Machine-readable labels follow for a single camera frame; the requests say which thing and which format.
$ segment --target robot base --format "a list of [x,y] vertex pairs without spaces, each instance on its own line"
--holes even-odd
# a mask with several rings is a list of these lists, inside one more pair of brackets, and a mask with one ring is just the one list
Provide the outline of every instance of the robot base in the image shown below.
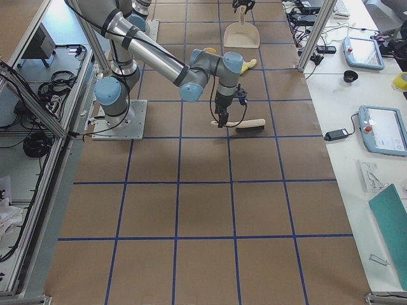
[[[111,126],[103,119],[98,120],[95,124],[94,132],[100,133],[92,135],[92,138],[94,140],[141,140],[144,133],[147,103],[147,100],[130,100],[130,107],[133,109],[135,116],[127,126],[124,126],[124,121],[120,127],[113,128],[106,132],[100,132]],[[99,109],[98,116],[104,116],[102,108]]]

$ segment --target black cup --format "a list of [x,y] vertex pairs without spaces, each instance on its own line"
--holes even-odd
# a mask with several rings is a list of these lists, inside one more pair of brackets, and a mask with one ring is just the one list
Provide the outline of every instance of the black cup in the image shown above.
[[352,83],[354,82],[359,76],[355,71],[352,70],[346,70],[345,73],[343,73],[343,80],[346,83]]

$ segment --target yellow object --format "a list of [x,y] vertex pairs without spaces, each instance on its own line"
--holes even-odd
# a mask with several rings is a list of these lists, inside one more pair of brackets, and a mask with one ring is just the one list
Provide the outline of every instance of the yellow object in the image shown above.
[[253,68],[257,63],[256,59],[252,59],[250,62],[243,62],[242,71],[240,71],[240,75],[246,72],[248,69]]
[[407,90],[407,72],[402,72],[393,80],[394,86],[399,89]]
[[216,54],[216,50],[214,48],[204,48],[203,50],[209,53]]

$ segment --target power adapter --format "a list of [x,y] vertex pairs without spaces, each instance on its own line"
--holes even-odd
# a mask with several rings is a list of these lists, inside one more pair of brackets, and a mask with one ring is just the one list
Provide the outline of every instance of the power adapter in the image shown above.
[[22,102],[22,100],[18,100],[17,104],[14,106],[14,113],[16,115],[23,115],[29,112],[28,108]]
[[338,130],[333,130],[332,132],[327,132],[325,134],[324,140],[325,141],[336,141],[336,140],[341,140],[349,137],[349,132],[346,129],[338,129]]
[[322,59],[324,59],[324,57],[319,54],[315,54],[315,52],[312,54],[312,56],[310,58],[310,60],[312,62],[314,62],[315,65],[319,65],[321,63]]

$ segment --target tablet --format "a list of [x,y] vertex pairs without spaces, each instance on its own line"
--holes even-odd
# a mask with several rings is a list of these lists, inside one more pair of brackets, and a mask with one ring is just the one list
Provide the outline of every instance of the tablet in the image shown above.
[[350,67],[383,70],[384,63],[379,46],[373,39],[346,37],[343,52]]
[[407,133],[399,109],[361,106],[359,123],[363,142],[368,151],[407,156]]

